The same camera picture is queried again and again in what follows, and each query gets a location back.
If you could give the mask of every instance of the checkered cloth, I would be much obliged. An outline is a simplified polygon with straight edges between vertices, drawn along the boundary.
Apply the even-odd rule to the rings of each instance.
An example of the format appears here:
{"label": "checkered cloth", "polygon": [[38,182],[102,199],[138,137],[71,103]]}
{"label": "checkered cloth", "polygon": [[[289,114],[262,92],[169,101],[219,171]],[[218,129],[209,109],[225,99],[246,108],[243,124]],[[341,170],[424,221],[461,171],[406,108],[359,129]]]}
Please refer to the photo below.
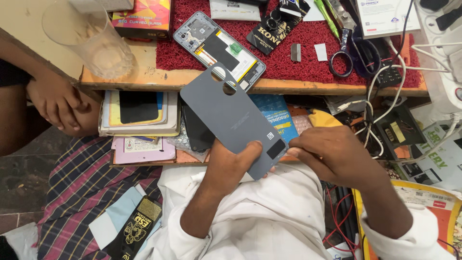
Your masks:
{"label": "checkered cloth", "polygon": [[73,139],[50,174],[43,219],[38,223],[38,259],[110,259],[88,227],[138,183],[162,203],[161,167],[109,168],[112,138]]}

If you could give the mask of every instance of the gray stone floor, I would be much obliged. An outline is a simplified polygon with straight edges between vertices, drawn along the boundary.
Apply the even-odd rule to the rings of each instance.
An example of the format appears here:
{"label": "gray stone floor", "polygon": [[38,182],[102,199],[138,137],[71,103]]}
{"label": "gray stone floor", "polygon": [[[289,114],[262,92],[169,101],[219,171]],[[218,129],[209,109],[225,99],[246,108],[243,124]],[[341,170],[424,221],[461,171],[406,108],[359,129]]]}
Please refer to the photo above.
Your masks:
{"label": "gray stone floor", "polygon": [[16,153],[0,157],[0,234],[42,218],[48,176],[71,139],[50,127]]}

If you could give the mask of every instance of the clear plastic glass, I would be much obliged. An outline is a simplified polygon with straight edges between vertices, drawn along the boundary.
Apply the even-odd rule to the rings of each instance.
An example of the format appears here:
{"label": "clear plastic glass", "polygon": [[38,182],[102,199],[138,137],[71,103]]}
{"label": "clear plastic glass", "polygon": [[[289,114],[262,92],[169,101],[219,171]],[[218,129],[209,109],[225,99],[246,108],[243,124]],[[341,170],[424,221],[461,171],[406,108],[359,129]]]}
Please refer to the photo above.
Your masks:
{"label": "clear plastic glass", "polygon": [[54,42],[80,56],[96,76],[113,79],[133,65],[133,54],[94,0],[57,0],[42,16],[42,28]]}

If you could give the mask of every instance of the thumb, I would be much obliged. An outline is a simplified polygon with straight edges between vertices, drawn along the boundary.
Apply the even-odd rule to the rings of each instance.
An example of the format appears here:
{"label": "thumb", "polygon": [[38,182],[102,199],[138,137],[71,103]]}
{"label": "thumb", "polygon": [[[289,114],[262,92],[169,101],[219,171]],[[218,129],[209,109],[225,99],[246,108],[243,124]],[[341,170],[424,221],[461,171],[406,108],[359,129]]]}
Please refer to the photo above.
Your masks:
{"label": "thumb", "polygon": [[320,179],[328,182],[331,182],[334,179],[334,173],[330,170],[330,168],[312,153],[298,147],[293,147],[287,150],[287,154],[296,157],[301,162],[308,165]]}
{"label": "thumb", "polygon": [[244,170],[248,170],[252,163],[261,155],[263,146],[259,141],[251,141],[247,144],[247,147],[242,152],[237,154],[239,166]]}

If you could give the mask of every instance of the red mat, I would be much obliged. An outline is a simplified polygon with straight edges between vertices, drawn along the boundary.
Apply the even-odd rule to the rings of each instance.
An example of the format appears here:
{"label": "red mat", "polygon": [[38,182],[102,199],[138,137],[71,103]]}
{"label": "red mat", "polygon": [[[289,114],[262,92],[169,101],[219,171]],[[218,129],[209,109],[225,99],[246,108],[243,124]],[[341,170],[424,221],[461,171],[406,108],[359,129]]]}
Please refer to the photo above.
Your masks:
{"label": "red mat", "polygon": [[[268,10],[273,10],[278,0],[270,0]],[[196,11],[203,11],[210,16],[210,4],[208,0],[175,0],[174,30],[179,28],[184,21],[191,17]],[[326,21],[301,22],[292,32],[270,53],[264,55],[259,50],[252,49],[251,44],[246,40],[247,34],[258,24],[251,21],[216,20],[226,32],[231,34],[244,47],[260,58],[267,66],[265,73],[261,76],[266,79],[303,80],[321,83],[339,83],[349,85],[365,85],[366,80],[359,77],[355,71],[347,78],[334,77],[328,67],[328,62],[317,60],[314,45],[325,43],[327,55],[330,57],[339,50],[338,40],[331,34]],[[399,46],[399,36],[392,37],[395,46]],[[292,43],[300,43],[302,61],[293,62],[290,59],[290,47]],[[419,67],[417,55],[413,49],[411,53],[411,66]],[[342,60],[334,61],[339,68],[345,67]],[[156,68],[165,70],[174,69],[197,69],[205,70],[205,67],[193,58],[183,47],[175,41],[158,41]],[[419,87],[421,82],[420,74],[416,70],[406,72],[404,87]]]}

